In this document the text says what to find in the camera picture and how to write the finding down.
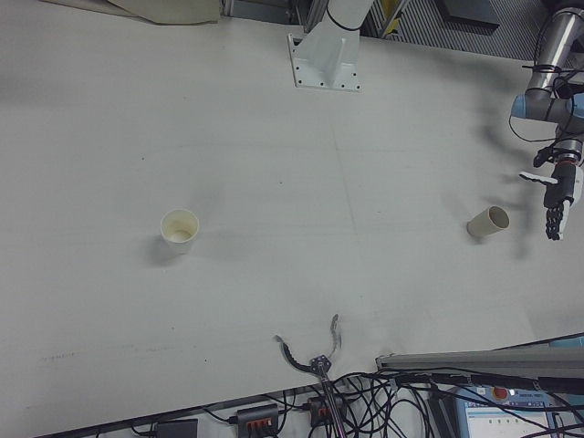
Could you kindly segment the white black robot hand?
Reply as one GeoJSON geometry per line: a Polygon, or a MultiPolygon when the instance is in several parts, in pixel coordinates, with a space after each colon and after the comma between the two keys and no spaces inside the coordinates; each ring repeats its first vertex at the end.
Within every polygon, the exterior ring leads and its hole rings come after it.
{"type": "Polygon", "coordinates": [[[582,195],[583,170],[572,162],[559,162],[549,177],[530,172],[521,172],[519,177],[545,186],[546,236],[552,241],[562,240],[569,212],[582,195]]]}

